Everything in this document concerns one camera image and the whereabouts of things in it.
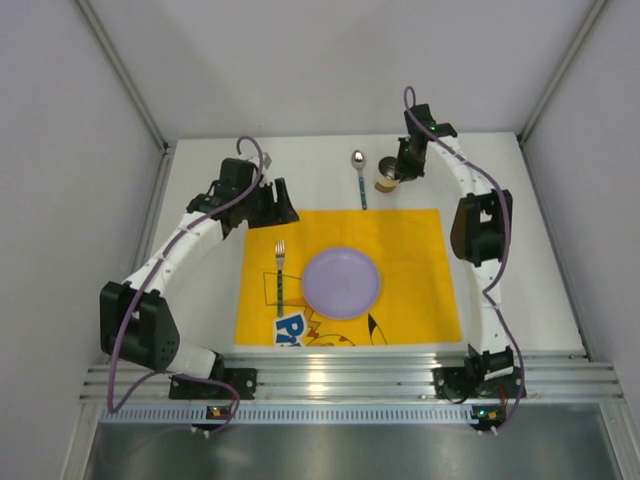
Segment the fork with green handle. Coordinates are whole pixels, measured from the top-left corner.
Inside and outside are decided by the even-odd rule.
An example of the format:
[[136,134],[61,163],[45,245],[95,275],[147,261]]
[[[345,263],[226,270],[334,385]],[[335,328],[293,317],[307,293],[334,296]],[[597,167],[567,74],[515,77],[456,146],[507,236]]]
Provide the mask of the fork with green handle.
[[284,294],[283,294],[283,270],[286,258],[286,246],[284,240],[279,240],[275,245],[275,259],[277,266],[277,315],[284,316]]

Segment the small metal cup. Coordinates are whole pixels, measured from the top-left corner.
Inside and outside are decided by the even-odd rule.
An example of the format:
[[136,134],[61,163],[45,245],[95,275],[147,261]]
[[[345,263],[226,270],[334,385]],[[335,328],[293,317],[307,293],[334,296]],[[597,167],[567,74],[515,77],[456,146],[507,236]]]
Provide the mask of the small metal cup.
[[379,160],[375,180],[375,189],[381,193],[391,193],[401,183],[396,171],[397,158],[386,156]]

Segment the spoon with green handle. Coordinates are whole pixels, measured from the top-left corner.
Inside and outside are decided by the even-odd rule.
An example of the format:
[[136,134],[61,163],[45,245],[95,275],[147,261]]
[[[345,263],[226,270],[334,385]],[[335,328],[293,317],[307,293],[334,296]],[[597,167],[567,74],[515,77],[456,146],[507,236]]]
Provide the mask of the spoon with green handle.
[[352,152],[351,165],[357,172],[361,208],[363,210],[367,210],[368,204],[366,199],[366,188],[365,188],[365,181],[364,181],[364,170],[366,167],[366,158],[361,150],[354,150]]

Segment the purple plastic plate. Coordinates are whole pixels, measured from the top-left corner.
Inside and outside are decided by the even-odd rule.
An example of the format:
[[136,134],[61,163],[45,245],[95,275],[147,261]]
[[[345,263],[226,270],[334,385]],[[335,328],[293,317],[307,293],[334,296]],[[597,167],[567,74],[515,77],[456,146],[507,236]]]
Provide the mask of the purple plastic plate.
[[352,320],[377,302],[382,278],[375,262],[363,252],[334,247],[316,254],[304,267],[301,289],[306,303],[332,320]]

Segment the yellow Pikachu cloth placemat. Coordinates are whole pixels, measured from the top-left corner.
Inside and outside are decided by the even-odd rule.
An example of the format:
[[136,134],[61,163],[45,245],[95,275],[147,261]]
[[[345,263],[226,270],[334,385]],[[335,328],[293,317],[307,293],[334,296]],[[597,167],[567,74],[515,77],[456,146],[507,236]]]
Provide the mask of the yellow Pikachu cloth placemat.
[[[419,210],[307,210],[295,223],[251,229],[246,235],[235,341],[274,346],[286,329],[276,325],[275,245],[285,241],[284,312],[302,313],[306,347],[365,347],[455,343],[462,334],[439,213]],[[332,320],[305,301],[301,277],[318,253],[349,247],[378,267],[382,287],[368,313]]]

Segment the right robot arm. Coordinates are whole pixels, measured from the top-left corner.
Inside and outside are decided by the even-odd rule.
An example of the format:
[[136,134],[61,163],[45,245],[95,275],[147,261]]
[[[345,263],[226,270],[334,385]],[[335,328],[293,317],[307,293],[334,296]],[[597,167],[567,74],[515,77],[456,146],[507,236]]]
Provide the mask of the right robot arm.
[[511,194],[464,157],[453,126],[437,123],[427,104],[407,106],[404,119],[407,135],[399,139],[394,180],[412,181],[423,177],[428,167],[439,168],[459,194],[451,250],[468,263],[479,291],[480,327],[469,341],[465,367],[481,380],[510,375],[514,353],[491,292],[499,289],[509,253]]

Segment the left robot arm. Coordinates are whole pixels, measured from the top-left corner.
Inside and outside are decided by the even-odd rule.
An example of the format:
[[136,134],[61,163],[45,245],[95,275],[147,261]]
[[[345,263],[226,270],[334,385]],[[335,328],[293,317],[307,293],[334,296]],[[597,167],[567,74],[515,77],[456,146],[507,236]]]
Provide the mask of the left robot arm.
[[285,180],[265,178],[270,163],[266,154],[223,160],[218,179],[189,202],[159,250],[126,280],[102,288],[104,353],[153,372],[202,379],[217,376],[222,356],[181,334],[170,302],[205,256],[242,223],[254,229],[298,221]]

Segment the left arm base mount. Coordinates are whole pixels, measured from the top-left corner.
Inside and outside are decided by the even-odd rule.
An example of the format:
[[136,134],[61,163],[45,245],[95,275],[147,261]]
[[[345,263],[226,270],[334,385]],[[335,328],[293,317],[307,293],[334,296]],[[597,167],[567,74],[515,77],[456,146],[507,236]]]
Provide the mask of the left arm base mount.
[[227,368],[214,380],[174,375],[168,396],[171,400],[253,400],[256,387],[256,369]]

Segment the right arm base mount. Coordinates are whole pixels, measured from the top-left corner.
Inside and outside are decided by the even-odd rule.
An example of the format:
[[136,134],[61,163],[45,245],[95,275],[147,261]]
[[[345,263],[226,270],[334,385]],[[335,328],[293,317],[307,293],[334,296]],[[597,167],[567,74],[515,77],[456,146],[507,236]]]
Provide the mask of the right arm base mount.
[[436,368],[433,380],[436,397],[454,404],[484,398],[515,400],[525,395],[521,368],[515,365],[510,347],[494,353],[469,347],[462,366]]

